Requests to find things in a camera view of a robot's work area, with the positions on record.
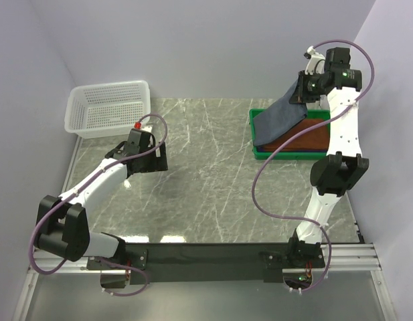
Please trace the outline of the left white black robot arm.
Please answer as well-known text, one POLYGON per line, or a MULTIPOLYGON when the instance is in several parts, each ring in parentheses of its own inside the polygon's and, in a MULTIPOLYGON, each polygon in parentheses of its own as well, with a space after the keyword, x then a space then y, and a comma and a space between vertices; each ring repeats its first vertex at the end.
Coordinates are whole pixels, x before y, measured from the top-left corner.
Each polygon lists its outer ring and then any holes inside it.
POLYGON ((121 268, 127 260, 125 242, 115 235, 91 232, 88 214, 131 175, 167 169, 165 142, 156 142, 150 132, 132 129, 75 187, 40 201, 33 247, 67 261, 102 257, 110 268, 121 268))

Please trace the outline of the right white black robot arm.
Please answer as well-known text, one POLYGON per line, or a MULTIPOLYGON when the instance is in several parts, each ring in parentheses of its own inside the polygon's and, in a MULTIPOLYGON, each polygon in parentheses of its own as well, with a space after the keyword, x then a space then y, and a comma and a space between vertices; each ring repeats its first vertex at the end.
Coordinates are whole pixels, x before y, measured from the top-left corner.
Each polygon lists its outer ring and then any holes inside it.
POLYGON ((321 54, 310 47, 309 62, 299 73, 291 102, 314 103, 325 98, 329 105, 329 146, 325 157, 316 161, 310 173, 313 187, 304 219, 288 243, 287 261, 295 267, 321 268, 325 265, 322 231, 331 212, 344 194, 353 188, 369 168, 358 138, 358 102, 362 74, 350 66, 350 50, 334 47, 321 54))

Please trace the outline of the grey towel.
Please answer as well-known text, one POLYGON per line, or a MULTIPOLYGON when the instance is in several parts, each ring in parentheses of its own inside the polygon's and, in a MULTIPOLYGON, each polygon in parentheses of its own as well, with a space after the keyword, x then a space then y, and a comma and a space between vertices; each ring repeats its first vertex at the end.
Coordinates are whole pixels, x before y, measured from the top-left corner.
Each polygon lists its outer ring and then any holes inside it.
POLYGON ((253 117, 254 146, 274 142, 307 117, 306 104, 290 103, 290 98, 296 89, 297 81, 291 85, 281 98, 253 117))

